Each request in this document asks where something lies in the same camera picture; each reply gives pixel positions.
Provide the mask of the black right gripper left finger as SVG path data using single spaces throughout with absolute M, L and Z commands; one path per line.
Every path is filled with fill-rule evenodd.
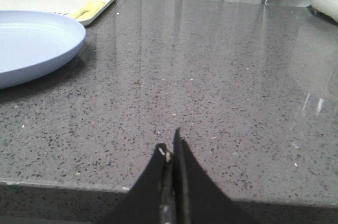
M 176 223 L 171 153 L 164 143 L 134 186 L 99 223 Z

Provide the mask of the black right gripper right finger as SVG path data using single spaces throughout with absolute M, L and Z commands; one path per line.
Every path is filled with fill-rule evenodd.
M 253 223 L 208 177 L 180 129 L 174 134 L 173 185 L 177 223 Z

